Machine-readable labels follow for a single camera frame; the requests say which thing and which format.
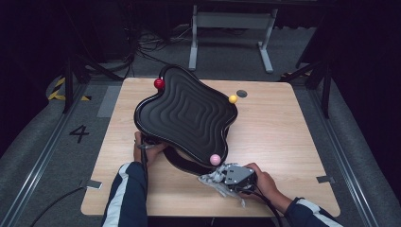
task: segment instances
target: pink ball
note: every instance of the pink ball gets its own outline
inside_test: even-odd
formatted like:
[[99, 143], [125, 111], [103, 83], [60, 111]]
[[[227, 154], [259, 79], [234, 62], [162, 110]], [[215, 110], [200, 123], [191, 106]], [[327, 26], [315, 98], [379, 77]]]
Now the pink ball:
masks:
[[217, 154], [210, 156], [210, 163], [213, 166], [218, 166], [220, 164], [220, 162], [221, 162], [221, 158]]

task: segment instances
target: black jacket sleeve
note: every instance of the black jacket sleeve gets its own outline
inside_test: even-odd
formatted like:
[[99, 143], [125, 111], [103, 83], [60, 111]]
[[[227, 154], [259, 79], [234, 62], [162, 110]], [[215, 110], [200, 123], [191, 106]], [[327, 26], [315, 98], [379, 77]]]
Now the black jacket sleeve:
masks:
[[147, 184], [141, 163], [124, 164], [115, 176], [102, 226], [148, 226]]
[[305, 199], [296, 198], [288, 207], [285, 217], [290, 226], [341, 226], [324, 209]]

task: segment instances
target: number 4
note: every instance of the number 4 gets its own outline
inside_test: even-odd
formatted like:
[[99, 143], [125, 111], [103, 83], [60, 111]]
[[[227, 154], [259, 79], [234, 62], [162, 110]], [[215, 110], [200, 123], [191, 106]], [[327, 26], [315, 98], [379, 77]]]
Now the number 4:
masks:
[[82, 140], [82, 136], [83, 136], [83, 135], [88, 135], [88, 134], [89, 134], [89, 132], [85, 132], [85, 130], [86, 130], [86, 126], [81, 125], [81, 126], [79, 126], [79, 128], [77, 128], [76, 130], [71, 131], [71, 132], [70, 132], [70, 135], [79, 135], [78, 143], [80, 143], [80, 141]]

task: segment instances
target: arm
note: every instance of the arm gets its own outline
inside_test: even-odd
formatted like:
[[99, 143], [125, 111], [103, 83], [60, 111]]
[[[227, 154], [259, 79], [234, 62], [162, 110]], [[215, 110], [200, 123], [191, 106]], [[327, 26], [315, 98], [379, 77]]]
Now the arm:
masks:
[[[144, 166], [141, 163], [141, 133], [135, 133], [132, 163], [124, 164], [118, 170], [106, 205], [102, 226], [148, 226], [147, 184]], [[156, 155], [166, 148], [165, 144], [146, 150], [149, 167]]]
[[291, 203], [285, 217], [291, 226], [341, 226], [324, 209], [300, 198]]
[[248, 164], [246, 167], [255, 171], [260, 193], [267, 197], [279, 212], [285, 215], [290, 226], [341, 226], [318, 205], [299, 198], [292, 201], [282, 194], [271, 175], [262, 172], [257, 164]]

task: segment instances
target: wooden table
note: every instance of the wooden table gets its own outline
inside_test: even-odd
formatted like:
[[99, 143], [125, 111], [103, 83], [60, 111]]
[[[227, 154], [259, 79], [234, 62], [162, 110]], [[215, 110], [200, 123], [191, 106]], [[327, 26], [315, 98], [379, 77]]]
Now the wooden table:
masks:
[[[116, 102], [109, 128], [96, 161], [92, 180], [103, 182], [100, 190], [87, 190], [81, 211], [103, 215], [111, 184], [118, 168], [131, 162], [136, 105], [156, 93], [154, 79], [126, 79]], [[287, 83], [202, 80], [226, 96], [238, 90], [238, 117], [230, 127], [226, 163], [256, 162], [290, 198], [304, 197], [333, 216], [340, 209], [330, 183], [318, 183], [325, 176], [322, 162], [291, 86]], [[172, 166], [164, 154], [149, 168], [148, 214], [175, 217], [272, 217], [264, 204], [246, 201], [243, 208], [235, 198], [223, 198], [197, 176]]]

